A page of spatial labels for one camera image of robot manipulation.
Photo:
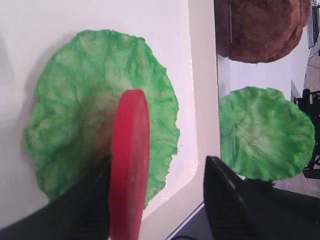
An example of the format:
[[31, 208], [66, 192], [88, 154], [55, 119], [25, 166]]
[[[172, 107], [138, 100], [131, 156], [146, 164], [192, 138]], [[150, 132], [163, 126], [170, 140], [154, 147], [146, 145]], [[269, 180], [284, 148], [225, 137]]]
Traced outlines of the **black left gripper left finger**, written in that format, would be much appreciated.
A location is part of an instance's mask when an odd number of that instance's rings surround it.
[[62, 196], [0, 230], [2, 240], [107, 240], [111, 156]]

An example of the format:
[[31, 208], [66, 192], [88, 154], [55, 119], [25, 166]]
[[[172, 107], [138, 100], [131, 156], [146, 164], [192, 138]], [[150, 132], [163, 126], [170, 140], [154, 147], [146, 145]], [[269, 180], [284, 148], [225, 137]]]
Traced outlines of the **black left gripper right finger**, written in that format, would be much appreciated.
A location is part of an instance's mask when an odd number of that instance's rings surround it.
[[239, 200], [237, 176], [216, 156], [205, 159], [203, 201], [215, 240], [260, 240], [259, 230]]

